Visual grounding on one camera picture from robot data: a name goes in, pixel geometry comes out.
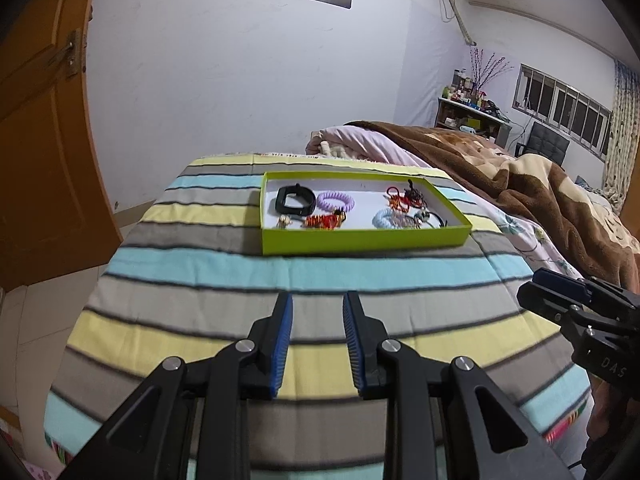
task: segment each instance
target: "metal screw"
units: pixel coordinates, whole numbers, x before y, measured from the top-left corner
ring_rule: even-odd
[[[180,368],[181,365],[182,365],[182,361],[180,360],[179,357],[176,357],[176,356],[168,357],[167,359],[162,361],[162,368],[164,368],[169,372],[172,370],[177,370],[178,368]]]
[[[461,370],[464,370],[465,372],[468,372],[469,370],[471,370],[471,368],[474,367],[474,362],[468,357],[464,357],[464,356],[460,356],[456,358],[455,363],[458,368],[460,368]]]
[[[236,343],[236,350],[239,352],[250,352],[255,348],[255,343],[250,339],[241,339]]]
[[[398,352],[401,349],[402,345],[399,341],[395,339],[385,339],[382,342],[382,348],[387,352]]]

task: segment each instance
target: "chair backrest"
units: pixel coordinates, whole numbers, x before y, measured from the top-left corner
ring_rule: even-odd
[[[547,128],[544,124],[533,123],[524,153],[546,156],[558,166],[562,166],[569,142],[565,136]]]

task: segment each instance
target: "patterned curtain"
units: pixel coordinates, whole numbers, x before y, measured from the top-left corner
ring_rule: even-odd
[[[616,60],[616,95],[611,114],[611,133],[604,166],[603,195],[620,214],[636,163],[640,138],[640,78]]]

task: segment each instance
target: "window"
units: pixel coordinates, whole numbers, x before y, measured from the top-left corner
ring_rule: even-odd
[[[561,130],[601,159],[606,157],[611,112],[575,88],[521,65],[513,107]]]

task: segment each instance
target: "black smart band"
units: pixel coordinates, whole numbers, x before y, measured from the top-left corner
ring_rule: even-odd
[[[284,205],[287,196],[293,195],[300,202],[306,202],[303,207],[289,207]],[[283,186],[278,190],[276,197],[276,211],[281,215],[309,216],[316,209],[316,196],[308,187],[300,186]]]

